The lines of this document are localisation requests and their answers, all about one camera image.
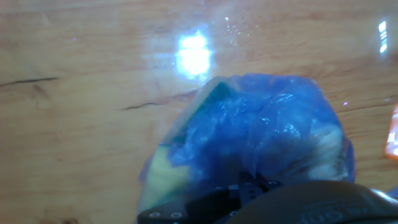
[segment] wooden surface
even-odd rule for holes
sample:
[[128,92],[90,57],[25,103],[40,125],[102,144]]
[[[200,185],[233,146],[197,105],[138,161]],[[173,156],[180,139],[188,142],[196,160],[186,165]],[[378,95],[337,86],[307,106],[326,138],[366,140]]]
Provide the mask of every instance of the wooden surface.
[[398,185],[382,156],[397,23],[396,0],[0,0],[0,223],[131,223],[139,171],[195,90],[246,72],[316,80],[358,183]]

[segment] crack in wood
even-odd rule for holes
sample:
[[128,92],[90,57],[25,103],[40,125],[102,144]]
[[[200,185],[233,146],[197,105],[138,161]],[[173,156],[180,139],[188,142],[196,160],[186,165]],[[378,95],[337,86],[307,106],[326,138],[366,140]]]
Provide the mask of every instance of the crack in wood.
[[41,81],[52,81],[52,80],[57,80],[57,79],[59,79],[59,78],[37,78],[37,79],[31,79],[31,80],[19,80],[19,81],[14,81],[14,82],[10,82],[10,83],[0,84],[0,87],[16,85],[16,84],[22,84],[22,83],[35,83],[35,82],[41,82]]
[[198,93],[198,90],[192,90],[192,91],[189,91],[186,93],[177,94],[177,95],[168,97],[168,99],[159,100],[159,102],[161,102],[161,103],[154,103],[154,102],[143,103],[141,105],[129,106],[129,107],[121,109],[121,110],[124,111],[124,110],[139,109],[139,108],[143,108],[143,107],[149,106],[149,105],[162,106],[162,105],[166,105],[167,103],[169,103],[172,100],[191,101],[193,99],[193,97],[196,96],[197,93]]

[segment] black device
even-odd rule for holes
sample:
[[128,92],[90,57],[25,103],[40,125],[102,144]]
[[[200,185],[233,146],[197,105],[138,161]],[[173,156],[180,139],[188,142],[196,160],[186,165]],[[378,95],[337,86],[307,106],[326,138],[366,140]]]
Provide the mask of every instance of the black device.
[[283,186],[239,175],[239,184],[196,189],[143,211],[138,224],[398,223],[398,201],[365,186],[320,180]]

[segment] blue plastic bag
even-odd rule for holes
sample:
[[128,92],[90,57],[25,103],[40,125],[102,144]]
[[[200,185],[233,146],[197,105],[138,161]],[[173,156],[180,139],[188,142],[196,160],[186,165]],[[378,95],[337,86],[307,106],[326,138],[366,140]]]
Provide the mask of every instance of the blue plastic bag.
[[214,78],[157,152],[143,177],[141,210],[192,186],[236,184],[244,170],[284,184],[354,182],[353,147],[336,113],[313,80],[298,76]]

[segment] orange object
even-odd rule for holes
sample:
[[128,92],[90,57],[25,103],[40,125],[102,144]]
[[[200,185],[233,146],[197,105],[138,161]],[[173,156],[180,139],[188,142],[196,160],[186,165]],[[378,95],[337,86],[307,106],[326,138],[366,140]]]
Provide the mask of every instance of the orange object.
[[392,112],[390,130],[384,154],[389,159],[398,161],[398,104],[395,105]]

